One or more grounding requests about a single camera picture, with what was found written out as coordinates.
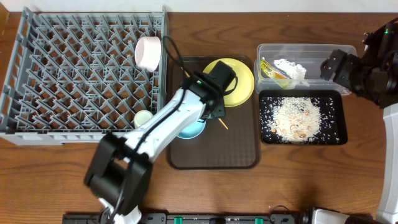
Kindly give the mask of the light blue bowl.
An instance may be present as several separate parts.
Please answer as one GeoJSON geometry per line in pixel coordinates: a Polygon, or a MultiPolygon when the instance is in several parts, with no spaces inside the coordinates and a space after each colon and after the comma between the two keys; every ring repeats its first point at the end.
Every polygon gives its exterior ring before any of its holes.
{"type": "Polygon", "coordinates": [[[192,123],[183,129],[178,135],[181,139],[193,139],[200,135],[205,129],[206,121],[199,119],[198,121],[192,123]]]}

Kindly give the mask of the yellow plate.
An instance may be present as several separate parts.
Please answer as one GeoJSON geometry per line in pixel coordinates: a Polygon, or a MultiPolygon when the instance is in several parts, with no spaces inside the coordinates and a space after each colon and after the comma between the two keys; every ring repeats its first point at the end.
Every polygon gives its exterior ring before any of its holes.
{"type": "Polygon", "coordinates": [[[209,73],[218,61],[230,66],[238,77],[238,84],[234,91],[224,97],[225,107],[235,107],[247,101],[254,90],[254,76],[250,68],[243,62],[233,58],[221,58],[212,61],[203,70],[204,73],[209,73]]]}

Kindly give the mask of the white tissue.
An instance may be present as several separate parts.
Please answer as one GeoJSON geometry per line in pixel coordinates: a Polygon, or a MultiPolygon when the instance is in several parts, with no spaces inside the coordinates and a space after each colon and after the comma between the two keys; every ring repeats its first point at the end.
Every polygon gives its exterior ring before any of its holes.
{"type": "Polygon", "coordinates": [[[284,72],[287,76],[292,80],[288,84],[289,89],[295,88],[298,84],[303,84],[304,86],[309,87],[309,83],[305,81],[305,74],[307,69],[304,68],[301,64],[296,64],[294,62],[290,62],[284,58],[274,60],[274,65],[282,72],[284,72]]]}

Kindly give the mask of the green snack bar wrapper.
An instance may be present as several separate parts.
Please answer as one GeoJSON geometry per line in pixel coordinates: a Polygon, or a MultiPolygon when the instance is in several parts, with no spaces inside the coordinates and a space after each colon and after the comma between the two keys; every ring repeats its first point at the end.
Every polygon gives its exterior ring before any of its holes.
{"type": "Polygon", "coordinates": [[[290,77],[283,71],[275,68],[264,57],[261,58],[260,68],[270,79],[272,79],[281,88],[287,89],[289,87],[290,77]]]}

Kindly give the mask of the rice food waste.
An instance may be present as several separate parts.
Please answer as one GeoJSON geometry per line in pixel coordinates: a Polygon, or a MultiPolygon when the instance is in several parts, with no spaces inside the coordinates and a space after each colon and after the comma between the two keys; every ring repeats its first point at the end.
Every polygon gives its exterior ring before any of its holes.
{"type": "Polygon", "coordinates": [[[335,102],[328,97],[259,100],[261,138],[268,144],[339,144],[335,102]]]}

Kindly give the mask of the white cup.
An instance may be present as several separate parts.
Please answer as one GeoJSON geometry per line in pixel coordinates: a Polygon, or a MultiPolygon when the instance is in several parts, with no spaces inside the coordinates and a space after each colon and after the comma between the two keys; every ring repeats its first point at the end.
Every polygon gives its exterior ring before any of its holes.
{"type": "Polygon", "coordinates": [[[137,129],[153,117],[153,114],[148,110],[140,110],[136,113],[133,119],[134,127],[137,129]]]}

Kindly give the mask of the wooden chopstick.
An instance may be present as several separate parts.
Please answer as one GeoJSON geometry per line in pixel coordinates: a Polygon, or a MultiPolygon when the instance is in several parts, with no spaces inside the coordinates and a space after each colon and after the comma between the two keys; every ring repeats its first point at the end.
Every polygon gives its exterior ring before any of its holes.
{"type": "Polygon", "coordinates": [[[221,118],[218,118],[218,121],[224,126],[225,129],[229,129],[229,127],[227,127],[227,125],[223,122],[221,118]]]}

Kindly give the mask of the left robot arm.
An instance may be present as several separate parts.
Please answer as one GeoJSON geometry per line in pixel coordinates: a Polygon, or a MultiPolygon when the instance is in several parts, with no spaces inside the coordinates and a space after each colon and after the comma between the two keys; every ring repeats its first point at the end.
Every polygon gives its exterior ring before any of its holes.
{"type": "Polygon", "coordinates": [[[209,73],[185,74],[174,97],[139,128],[100,140],[84,183],[104,205],[99,223],[138,223],[138,209],[149,188],[159,154],[186,127],[217,111],[223,97],[239,80],[236,72],[219,61],[209,73]]]}

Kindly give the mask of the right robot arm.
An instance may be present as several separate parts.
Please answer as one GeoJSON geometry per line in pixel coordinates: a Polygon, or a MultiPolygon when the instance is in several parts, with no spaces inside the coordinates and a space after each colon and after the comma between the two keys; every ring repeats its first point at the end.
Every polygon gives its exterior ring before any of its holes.
{"type": "Polygon", "coordinates": [[[321,64],[321,78],[333,80],[383,110],[386,161],[377,223],[397,223],[397,19],[364,33],[363,57],[334,50],[321,64]]]}

